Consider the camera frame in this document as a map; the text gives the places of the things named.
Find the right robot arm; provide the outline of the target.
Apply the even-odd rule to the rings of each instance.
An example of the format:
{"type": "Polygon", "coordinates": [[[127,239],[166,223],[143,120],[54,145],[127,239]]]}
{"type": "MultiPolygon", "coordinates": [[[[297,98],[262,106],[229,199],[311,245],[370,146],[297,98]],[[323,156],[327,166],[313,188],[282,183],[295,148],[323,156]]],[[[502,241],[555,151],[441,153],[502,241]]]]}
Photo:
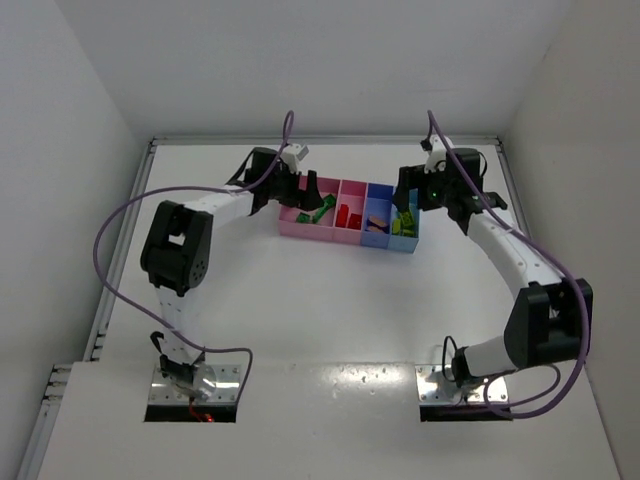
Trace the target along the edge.
{"type": "Polygon", "coordinates": [[[591,323],[593,291],[570,281],[530,244],[513,222],[507,203],[483,189],[481,154],[471,148],[439,151],[426,165],[400,168],[392,197],[396,209],[439,208],[487,255],[514,298],[501,335],[455,351],[450,371],[457,386],[484,377],[582,360],[589,349],[583,328],[591,323]]]}

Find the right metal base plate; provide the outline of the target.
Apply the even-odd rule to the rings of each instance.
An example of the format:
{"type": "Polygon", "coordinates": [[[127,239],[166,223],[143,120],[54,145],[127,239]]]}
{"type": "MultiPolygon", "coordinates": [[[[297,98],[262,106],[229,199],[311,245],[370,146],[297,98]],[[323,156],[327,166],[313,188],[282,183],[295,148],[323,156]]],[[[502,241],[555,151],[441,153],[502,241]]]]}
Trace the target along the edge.
{"type": "Polygon", "coordinates": [[[416,365],[415,376],[421,406],[483,406],[484,394],[487,394],[487,399],[492,403],[509,402],[503,379],[489,383],[489,379],[485,377],[477,383],[457,387],[454,382],[445,379],[442,366],[436,364],[416,365]]]}

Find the green lego brick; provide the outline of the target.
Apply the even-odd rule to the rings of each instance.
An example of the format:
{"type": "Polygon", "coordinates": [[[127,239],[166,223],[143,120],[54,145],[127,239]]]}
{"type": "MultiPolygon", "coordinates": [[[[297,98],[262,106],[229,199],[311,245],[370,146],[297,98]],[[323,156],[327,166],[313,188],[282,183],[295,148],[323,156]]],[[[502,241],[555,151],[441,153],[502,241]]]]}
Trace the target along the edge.
{"type": "Polygon", "coordinates": [[[311,216],[306,213],[300,212],[296,217],[296,222],[301,224],[308,224],[311,222],[311,216]]]}
{"type": "Polygon", "coordinates": [[[332,194],[327,195],[323,198],[323,205],[314,213],[312,217],[312,222],[314,224],[318,224],[320,220],[328,213],[329,210],[333,209],[336,205],[336,197],[332,194]]]}

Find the pink small container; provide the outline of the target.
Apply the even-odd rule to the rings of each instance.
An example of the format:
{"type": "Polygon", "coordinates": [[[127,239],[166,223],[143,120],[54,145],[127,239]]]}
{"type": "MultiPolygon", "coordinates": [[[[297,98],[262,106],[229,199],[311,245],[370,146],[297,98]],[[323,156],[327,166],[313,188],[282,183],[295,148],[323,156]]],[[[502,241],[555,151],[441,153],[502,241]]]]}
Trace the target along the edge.
{"type": "Polygon", "coordinates": [[[341,204],[349,206],[349,215],[352,213],[361,214],[363,222],[366,193],[366,182],[355,180],[342,180],[340,182],[334,219],[333,240],[335,242],[349,245],[359,245],[361,243],[362,228],[360,230],[350,230],[347,227],[337,228],[335,222],[337,210],[341,204]]]}

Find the dark blue container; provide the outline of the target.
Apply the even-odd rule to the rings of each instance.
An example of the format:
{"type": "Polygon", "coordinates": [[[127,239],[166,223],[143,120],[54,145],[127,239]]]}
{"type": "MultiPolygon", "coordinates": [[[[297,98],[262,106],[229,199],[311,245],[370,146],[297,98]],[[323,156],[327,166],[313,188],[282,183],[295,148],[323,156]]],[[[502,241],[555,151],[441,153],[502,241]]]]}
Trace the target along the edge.
{"type": "Polygon", "coordinates": [[[393,192],[393,186],[391,185],[379,183],[367,184],[367,193],[362,222],[362,246],[383,250],[386,250],[388,248],[391,230],[391,206],[393,192]],[[367,226],[372,225],[367,223],[369,215],[378,216],[387,222],[387,226],[384,228],[388,231],[387,235],[365,231],[365,228],[367,226]]]}

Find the red lego brick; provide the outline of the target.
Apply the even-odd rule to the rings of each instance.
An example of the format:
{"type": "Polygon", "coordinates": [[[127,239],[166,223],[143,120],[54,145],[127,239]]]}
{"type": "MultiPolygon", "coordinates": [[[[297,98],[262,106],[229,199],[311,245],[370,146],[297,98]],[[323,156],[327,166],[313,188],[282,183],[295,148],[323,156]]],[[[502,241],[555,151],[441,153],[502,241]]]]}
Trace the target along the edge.
{"type": "Polygon", "coordinates": [[[341,204],[337,210],[335,226],[337,228],[346,228],[349,218],[349,206],[341,204]]]}
{"type": "Polygon", "coordinates": [[[360,230],[362,228],[362,215],[356,213],[350,214],[347,228],[350,230],[360,230]]]}

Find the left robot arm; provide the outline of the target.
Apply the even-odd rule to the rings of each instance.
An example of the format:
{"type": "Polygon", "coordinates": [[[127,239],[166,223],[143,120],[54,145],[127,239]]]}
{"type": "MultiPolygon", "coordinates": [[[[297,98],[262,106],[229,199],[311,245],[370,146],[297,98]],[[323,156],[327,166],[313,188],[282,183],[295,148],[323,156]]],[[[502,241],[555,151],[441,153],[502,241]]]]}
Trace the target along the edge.
{"type": "Polygon", "coordinates": [[[308,148],[288,144],[282,152],[253,148],[225,186],[233,192],[211,193],[187,203],[161,202],[144,243],[141,267],[154,286],[165,330],[151,335],[165,377],[193,389],[204,373],[206,353],[195,348],[196,288],[209,270],[214,232],[249,217],[269,201],[309,212],[323,206],[317,173],[301,188],[300,163],[308,148]]]}

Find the pink large container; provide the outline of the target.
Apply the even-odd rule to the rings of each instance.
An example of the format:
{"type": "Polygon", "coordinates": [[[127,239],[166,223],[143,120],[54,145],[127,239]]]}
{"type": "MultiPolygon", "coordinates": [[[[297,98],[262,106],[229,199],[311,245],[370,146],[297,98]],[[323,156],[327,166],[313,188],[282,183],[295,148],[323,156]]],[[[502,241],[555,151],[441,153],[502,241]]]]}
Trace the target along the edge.
{"type": "Polygon", "coordinates": [[[331,197],[331,205],[325,204],[313,210],[282,206],[278,218],[279,233],[306,240],[331,242],[335,231],[334,221],[340,184],[339,179],[318,176],[319,194],[323,199],[331,197]]]}

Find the light blue container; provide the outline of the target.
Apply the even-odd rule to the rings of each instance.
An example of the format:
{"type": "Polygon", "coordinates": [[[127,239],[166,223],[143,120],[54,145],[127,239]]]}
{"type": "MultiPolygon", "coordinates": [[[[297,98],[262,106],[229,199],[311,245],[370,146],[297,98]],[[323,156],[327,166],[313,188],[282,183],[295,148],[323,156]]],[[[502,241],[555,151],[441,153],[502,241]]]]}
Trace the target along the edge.
{"type": "Polygon", "coordinates": [[[391,230],[388,249],[403,253],[414,253],[420,237],[420,210],[417,207],[418,192],[409,192],[409,212],[413,218],[413,225],[403,222],[408,216],[399,213],[394,205],[391,206],[391,230]]]}

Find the metal base plate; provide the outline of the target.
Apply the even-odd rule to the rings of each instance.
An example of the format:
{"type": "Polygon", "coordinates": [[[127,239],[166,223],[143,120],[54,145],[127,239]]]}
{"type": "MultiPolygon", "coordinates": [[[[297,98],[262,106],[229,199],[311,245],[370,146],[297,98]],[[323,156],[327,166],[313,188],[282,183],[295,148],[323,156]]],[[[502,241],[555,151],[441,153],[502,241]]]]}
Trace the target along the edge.
{"type": "Polygon", "coordinates": [[[186,406],[193,398],[197,406],[231,406],[241,383],[240,365],[201,364],[191,381],[176,379],[157,367],[148,394],[150,406],[186,406]]]}
{"type": "Polygon", "coordinates": [[[503,379],[489,383],[489,379],[485,377],[477,383],[457,387],[454,382],[445,379],[442,366],[436,364],[416,365],[415,376],[421,406],[483,406],[484,394],[487,394],[487,399],[492,403],[509,402],[503,379]]]}

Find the yellow-green long lego brick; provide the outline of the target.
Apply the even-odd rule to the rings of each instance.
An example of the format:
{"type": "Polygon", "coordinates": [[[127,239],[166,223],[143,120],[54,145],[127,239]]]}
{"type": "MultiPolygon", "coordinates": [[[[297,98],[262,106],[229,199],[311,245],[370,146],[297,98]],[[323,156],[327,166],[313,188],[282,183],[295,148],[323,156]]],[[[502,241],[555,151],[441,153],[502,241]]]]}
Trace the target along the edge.
{"type": "Polygon", "coordinates": [[[402,229],[414,229],[415,228],[415,219],[410,210],[399,212],[397,214],[400,226],[402,229]]]}

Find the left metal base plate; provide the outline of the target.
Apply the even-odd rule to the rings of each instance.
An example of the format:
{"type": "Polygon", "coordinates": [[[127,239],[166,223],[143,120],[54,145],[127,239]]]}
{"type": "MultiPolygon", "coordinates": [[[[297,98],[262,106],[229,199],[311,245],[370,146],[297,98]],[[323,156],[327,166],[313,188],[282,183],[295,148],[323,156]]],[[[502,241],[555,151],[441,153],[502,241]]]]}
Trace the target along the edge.
{"type": "Polygon", "coordinates": [[[176,379],[157,367],[148,394],[150,406],[186,406],[193,398],[197,406],[231,406],[241,383],[240,365],[201,364],[191,381],[176,379]]]}

